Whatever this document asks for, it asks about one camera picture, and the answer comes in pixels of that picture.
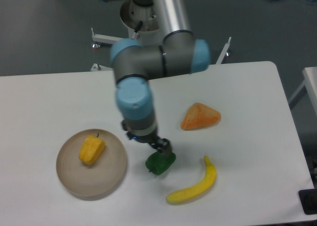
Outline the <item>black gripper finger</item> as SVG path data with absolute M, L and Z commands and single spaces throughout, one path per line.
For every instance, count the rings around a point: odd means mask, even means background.
M 152 147 L 166 157 L 171 155 L 171 144 L 166 138 L 158 137 L 152 144 Z

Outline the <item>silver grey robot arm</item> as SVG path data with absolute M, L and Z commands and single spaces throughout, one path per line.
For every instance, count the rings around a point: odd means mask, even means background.
M 183 0 L 131 1 L 135 9 L 129 15 L 136 23 L 135 30 L 140 31 L 153 15 L 161 42 L 145 46 L 136 39 L 122 39 L 112 45 L 110 66 L 116 82 L 116 104 L 123 116 L 122 128 L 130 139 L 169 156 L 170 141 L 158 136 L 149 80 L 206 70 L 210 49 L 205 40 L 194 37 Z

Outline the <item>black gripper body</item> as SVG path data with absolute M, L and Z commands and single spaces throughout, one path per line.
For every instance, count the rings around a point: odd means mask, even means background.
M 121 122 L 121 126 L 126 132 L 126 136 L 129 140 L 135 140 L 139 143 L 149 144 L 155 148 L 155 144 L 159 139 L 158 125 L 156 121 L 144 129 L 132 129 L 125 120 Z

